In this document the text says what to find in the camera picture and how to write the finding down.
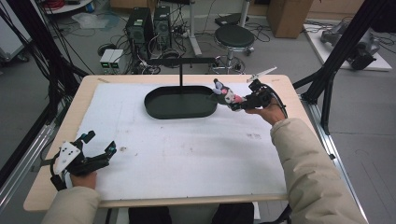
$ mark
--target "floor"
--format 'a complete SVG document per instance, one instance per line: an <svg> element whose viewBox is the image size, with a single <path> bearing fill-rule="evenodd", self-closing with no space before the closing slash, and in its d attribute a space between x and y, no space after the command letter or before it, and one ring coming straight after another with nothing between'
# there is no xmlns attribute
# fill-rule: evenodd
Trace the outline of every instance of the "floor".
<svg viewBox="0 0 396 224"><path fill-rule="evenodd" d="M108 13L108 6L101 6L95 11L102 18L110 20L106 29L82 30L72 23L70 13L65 13L57 20L65 30L65 37L81 59L94 74L102 74L97 54L99 46L117 41L122 35L125 21L121 17ZM213 33L218 27L210 15L196 20L196 30ZM256 22L266 26L264 17L250 17L248 24ZM394 35L378 34L396 40ZM259 73L277 66L272 74L287 75L291 82L307 77L321 67L321 62L305 34L296 39L274 38L271 31L264 29L259 35L261 40L254 44L255 51L247 56L238 53L247 66L247 74ZM198 35L198 43L205 57L224 54L213 41L211 35ZM191 57L190 43L184 40L187 48L184 57ZM395 46L386 48L396 51ZM396 56L381 48L379 54L393 67ZM75 54L74 64L84 70L88 69ZM185 66L185 74L205 74L206 65ZM178 69L163 69L161 74L175 74ZM0 165L3 167L7 158L18 146L24 135L48 103L48 82L40 74L35 62L22 63L14 60L0 68ZM396 71L352 71L340 69L333 86L332 108L330 114L330 132L348 176L359 197L361 206L369 223L395 223L396 215ZM306 91L307 87L297 90ZM44 213L28 213L22 208L23 201L35 179L36 169L23 179L7 207L0 213L0 223L39 223ZM277 218L285 202L259 203L261 221ZM175 223L208 223L215 205L172 207ZM95 223L105 223L106 210L100 209Z"/></svg>

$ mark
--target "beige jacket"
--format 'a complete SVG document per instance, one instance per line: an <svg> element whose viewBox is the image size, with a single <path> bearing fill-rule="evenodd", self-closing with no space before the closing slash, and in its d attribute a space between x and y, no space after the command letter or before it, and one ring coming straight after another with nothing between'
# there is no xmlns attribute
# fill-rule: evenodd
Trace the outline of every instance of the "beige jacket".
<svg viewBox="0 0 396 224"><path fill-rule="evenodd" d="M300 119L285 119L271 130L282 163L291 220L308 223L367 223L326 151ZM76 187L58 193L43 223L92 224L99 194Z"/></svg>

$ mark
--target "black pants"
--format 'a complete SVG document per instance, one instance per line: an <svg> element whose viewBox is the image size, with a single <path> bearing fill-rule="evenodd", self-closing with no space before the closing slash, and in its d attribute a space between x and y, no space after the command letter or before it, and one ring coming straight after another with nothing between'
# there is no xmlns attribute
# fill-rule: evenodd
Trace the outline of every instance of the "black pants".
<svg viewBox="0 0 396 224"><path fill-rule="evenodd" d="M172 224L168 207L129 208L131 224ZM253 203L221 203L212 224L252 224Z"/></svg>

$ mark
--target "hand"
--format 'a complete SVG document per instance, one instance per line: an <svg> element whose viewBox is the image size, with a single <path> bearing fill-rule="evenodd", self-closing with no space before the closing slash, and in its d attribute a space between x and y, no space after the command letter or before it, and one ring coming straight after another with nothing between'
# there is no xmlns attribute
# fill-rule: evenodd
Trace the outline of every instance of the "hand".
<svg viewBox="0 0 396 224"><path fill-rule="evenodd" d="M279 104L275 98L272 98L271 103L263 109L257 109L257 108L246 109L245 112L247 112L248 114L258 114L262 116L262 118L265 119L265 121L267 121L273 126L278 121L285 119L285 115L280 109Z"/></svg>
<svg viewBox="0 0 396 224"><path fill-rule="evenodd" d="M96 171L93 171L92 173L89 173L84 176L76 176L70 174L70 179L72 180L73 187L85 187L89 189L95 189L96 188Z"/></svg>

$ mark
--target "stool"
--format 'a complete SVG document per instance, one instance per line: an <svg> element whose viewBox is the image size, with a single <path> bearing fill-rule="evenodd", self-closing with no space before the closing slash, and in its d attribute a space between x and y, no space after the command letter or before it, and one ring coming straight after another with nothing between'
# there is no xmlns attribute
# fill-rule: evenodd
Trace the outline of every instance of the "stool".
<svg viewBox="0 0 396 224"><path fill-rule="evenodd" d="M235 71L244 74L245 64L242 60L233 56L234 51L242 52L251 48L254 43L254 34L238 25L223 25L215 32L215 42L223 49L228 50L227 55L216 57L216 64L211 69L216 74L219 70L225 70L225 74Z"/></svg>

